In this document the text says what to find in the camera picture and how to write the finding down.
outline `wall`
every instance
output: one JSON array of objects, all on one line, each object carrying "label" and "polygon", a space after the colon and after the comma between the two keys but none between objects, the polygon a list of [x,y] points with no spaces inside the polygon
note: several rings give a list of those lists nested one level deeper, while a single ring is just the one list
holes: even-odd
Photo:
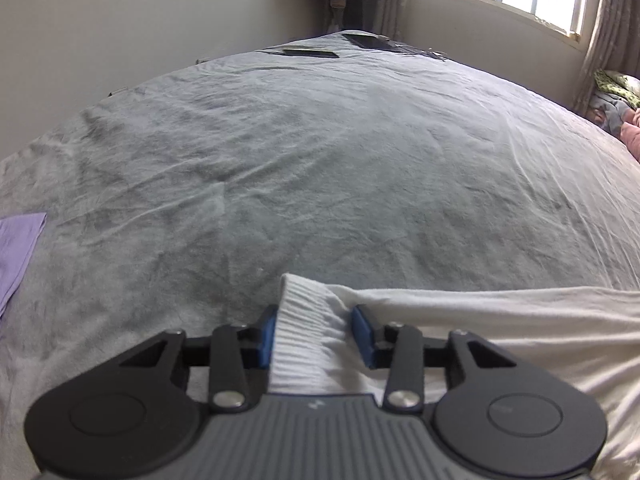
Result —
[{"label": "wall", "polygon": [[0,159],[110,91],[320,22],[318,0],[0,0]]},{"label": "wall", "polygon": [[584,60],[599,0],[587,0],[580,42],[481,0],[410,0],[407,43],[513,81],[565,107]]}]

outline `folded clothes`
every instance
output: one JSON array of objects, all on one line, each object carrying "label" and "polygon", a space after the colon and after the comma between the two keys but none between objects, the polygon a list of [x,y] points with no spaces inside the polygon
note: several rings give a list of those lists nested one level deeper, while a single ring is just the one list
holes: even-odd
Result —
[{"label": "folded clothes", "polygon": [[[276,323],[270,390],[288,394],[372,393],[388,370],[365,368],[350,335],[350,311],[366,304],[381,323],[445,338],[471,330],[592,395],[609,436],[596,480],[640,479],[640,292],[596,287],[443,292],[353,290],[286,274]],[[445,391],[442,370],[425,373],[425,400]]]},{"label": "folded clothes", "polygon": [[0,220],[0,316],[22,281],[46,217],[33,213]]}]

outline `gray bedsheet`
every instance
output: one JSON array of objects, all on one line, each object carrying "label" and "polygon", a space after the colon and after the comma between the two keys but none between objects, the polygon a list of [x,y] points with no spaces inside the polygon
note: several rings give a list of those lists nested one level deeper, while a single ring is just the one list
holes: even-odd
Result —
[{"label": "gray bedsheet", "polygon": [[251,320],[294,272],[354,288],[638,289],[640,165],[453,61],[298,42],[155,78],[0,163],[47,225],[0,322],[0,478],[48,388],[167,327]]}]

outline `purple cloth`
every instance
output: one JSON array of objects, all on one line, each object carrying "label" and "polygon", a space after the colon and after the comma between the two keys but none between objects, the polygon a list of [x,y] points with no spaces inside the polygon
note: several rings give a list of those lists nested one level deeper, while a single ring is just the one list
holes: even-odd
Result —
[{"label": "purple cloth", "polygon": [[22,281],[46,217],[34,213],[0,220],[0,317]]}]

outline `green patterned cloth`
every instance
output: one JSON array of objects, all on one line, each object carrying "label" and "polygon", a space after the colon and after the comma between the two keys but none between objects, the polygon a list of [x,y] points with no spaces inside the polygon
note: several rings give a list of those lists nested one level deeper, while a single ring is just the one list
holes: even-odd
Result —
[{"label": "green patterned cloth", "polygon": [[593,77],[596,80],[598,90],[601,92],[622,97],[633,109],[640,107],[640,97],[613,81],[603,69],[596,70]]}]

